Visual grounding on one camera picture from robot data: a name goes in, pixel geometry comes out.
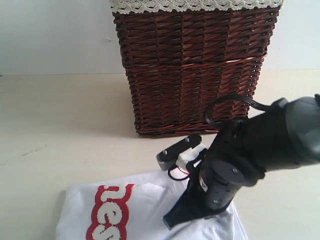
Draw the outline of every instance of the wicker basket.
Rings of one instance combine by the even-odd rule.
[[[230,93],[253,96],[279,10],[114,12],[137,132],[212,132],[204,121],[211,101]],[[248,110],[230,101],[211,116],[244,117]]]

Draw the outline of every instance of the black cable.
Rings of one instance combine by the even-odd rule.
[[[236,101],[242,101],[245,102],[246,104],[249,104],[249,106],[253,107],[254,109],[260,110],[260,111],[264,111],[264,112],[268,112],[269,110],[271,110],[273,107],[270,105],[264,105],[261,104],[255,100],[253,100],[252,98],[248,97],[248,96],[242,96],[240,94],[237,93],[233,93],[233,94],[228,94],[222,97],[219,97],[217,99],[215,99],[214,101],[211,102],[210,106],[207,107],[204,110],[204,119],[205,121],[210,124],[211,126],[213,126],[215,129],[220,129],[223,122],[221,121],[212,121],[209,117],[208,117],[208,111],[210,108],[212,108],[215,104],[219,104],[222,103],[224,101],[229,101],[229,100],[236,100]]]
[[[175,180],[175,181],[183,181],[183,180],[188,179],[190,174],[188,174],[186,177],[183,177],[183,178],[175,178],[175,177],[173,177],[173,176],[171,175],[171,171],[174,170],[174,169],[176,169],[177,167],[178,167],[178,166],[174,164],[174,165],[172,165],[172,166],[168,169],[168,176],[169,176],[169,178],[171,178],[172,180]]]

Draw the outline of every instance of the white t-shirt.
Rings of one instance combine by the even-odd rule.
[[[56,240],[248,240],[233,203],[220,215],[168,230],[162,218],[186,185],[155,171],[71,186]]]

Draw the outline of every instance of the robotic arm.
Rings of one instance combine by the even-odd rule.
[[[220,214],[241,187],[254,186],[266,172],[320,163],[320,95],[292,102],[282,98],[266,106],[232,94],[214,104],[225,100],[244,101],[265,112],[226,122],[212,122],[206,114],[207,122],[220,129],[208,149],[199,135],[190,135],[157,155],[161,169],[169,174],[183,152],[195,150],[197,155],[184,164],[179,159],[189,172],[189,182],[163,217],[169,229]]]

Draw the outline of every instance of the white plastic part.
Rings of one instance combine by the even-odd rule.
[[[205,148],[206,146],[200,143],[194,148],[190,147],[189,149],[183,151],[179,154],[176,165],[182,170],[187,170],[187,163],[195,160],[199,156],[199,153]]]

